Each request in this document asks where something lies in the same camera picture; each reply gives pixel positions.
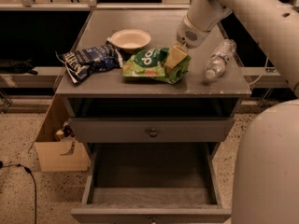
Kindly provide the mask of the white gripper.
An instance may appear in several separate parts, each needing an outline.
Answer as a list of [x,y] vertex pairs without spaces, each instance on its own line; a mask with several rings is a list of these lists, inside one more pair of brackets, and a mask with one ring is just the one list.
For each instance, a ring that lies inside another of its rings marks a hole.
[[199,47],[219,21],[228,17],[232,10],[218,0],[192,0],[187,14],[177,29],[177,42],[167,56],[165,66],[173,69],[188,54],[188,49]]

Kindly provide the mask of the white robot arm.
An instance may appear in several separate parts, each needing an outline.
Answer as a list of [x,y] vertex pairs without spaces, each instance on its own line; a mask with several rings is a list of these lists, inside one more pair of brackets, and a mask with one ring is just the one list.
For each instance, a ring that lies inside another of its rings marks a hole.
[[[293,93],[299,89],[299,13],[279,0],[192,0],[177,42],[200,46],[234,13]],[[241,139],[231,224],[299,224],[299,100],[273,105]]]

